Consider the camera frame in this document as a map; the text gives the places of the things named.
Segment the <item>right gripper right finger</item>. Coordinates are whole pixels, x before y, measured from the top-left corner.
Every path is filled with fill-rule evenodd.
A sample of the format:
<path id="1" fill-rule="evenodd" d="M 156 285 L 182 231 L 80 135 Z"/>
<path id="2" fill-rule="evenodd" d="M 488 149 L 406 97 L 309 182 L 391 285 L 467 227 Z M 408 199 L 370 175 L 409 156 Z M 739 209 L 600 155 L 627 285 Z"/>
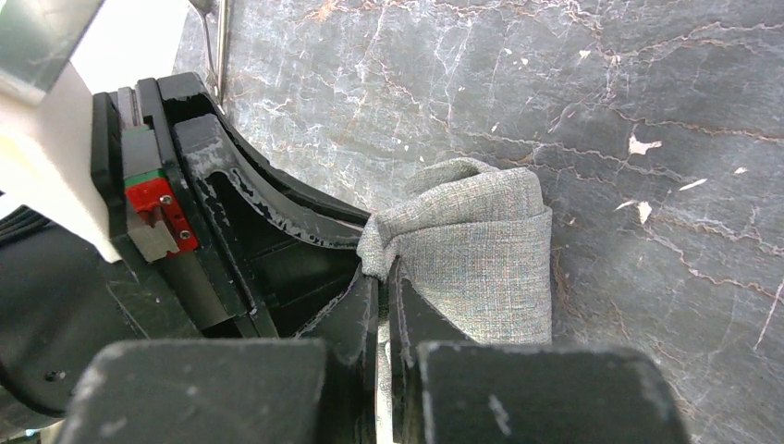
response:
<path id="1" fill-rule="evenodd" d="M 390 365 L 393 438 L 399 443 L 416 443 L 422 415 L 417 346 L 426 341 L 468 341 L 470 338 L 413 285 L 413 274 L 397 257 L 388 277 Z"/>

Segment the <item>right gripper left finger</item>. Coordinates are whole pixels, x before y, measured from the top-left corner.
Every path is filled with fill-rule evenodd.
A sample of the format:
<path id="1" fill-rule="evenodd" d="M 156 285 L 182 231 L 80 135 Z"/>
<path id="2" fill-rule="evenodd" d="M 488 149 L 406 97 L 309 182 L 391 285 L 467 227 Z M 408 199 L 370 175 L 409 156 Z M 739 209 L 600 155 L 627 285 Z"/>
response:
<path id="1" fill-rule="evenodd" d="M 347 288 L 296 333 L 330 350 L 316 443 L 376 442 L 379 281 L 356 271 Z"/>

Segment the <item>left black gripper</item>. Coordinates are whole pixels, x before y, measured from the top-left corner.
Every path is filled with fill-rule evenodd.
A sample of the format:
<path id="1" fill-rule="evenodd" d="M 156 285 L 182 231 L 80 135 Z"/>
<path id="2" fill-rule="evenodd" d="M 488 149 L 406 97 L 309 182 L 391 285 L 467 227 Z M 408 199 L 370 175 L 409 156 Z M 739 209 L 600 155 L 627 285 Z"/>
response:
<path id="1" fill-rule="evenodd" d="M 277 338 L 351 282 L 369 214 L 271 166 L 193 73 L 94 98 L 92 180 L 134 339 Z"/>

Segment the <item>grey cloth napkin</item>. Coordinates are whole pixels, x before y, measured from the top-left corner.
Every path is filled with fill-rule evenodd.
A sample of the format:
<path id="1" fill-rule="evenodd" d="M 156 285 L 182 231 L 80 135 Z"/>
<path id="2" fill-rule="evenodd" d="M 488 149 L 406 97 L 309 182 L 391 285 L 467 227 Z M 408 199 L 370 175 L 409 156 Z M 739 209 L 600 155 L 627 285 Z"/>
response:
<path id="1" fill-rule="evenodd" d="M 417 292 L 471 339 L 550 343 L 552 210 L 539 178 L 460 157 L 415 173 L 406 193 L 366 223 L 363 273 L 385 279 L 400 259 Z"/>

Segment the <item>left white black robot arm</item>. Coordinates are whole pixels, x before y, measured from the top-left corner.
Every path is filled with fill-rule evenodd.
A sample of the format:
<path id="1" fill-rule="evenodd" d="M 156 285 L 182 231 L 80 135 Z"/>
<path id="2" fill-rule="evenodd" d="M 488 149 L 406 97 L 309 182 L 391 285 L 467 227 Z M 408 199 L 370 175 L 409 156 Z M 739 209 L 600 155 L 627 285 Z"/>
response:
<path id="1" fill-rule="evenodd" d="M 368 214 L 274 168 L 192 73 L 92 99 L 109 264 L 28 208 L 1 223 L 1 430 L 64 414 L 130 339 L 285 338 L 344 290 Z"/>

